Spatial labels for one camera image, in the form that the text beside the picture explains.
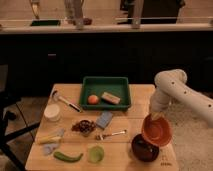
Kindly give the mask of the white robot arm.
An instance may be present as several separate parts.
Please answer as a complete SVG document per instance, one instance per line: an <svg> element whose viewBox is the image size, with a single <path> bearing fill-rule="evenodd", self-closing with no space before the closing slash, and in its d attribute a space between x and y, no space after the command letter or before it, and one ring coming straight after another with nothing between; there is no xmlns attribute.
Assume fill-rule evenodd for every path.
<svg viewBox="0 0 213 171"><path fill-rule="evenodd" d="M187 74L182 69L161 71L154 78L155 92L150 98L149 111L154 120L166 110L172 98L191 108L213 127L213 99L189 88Z"/></svg>

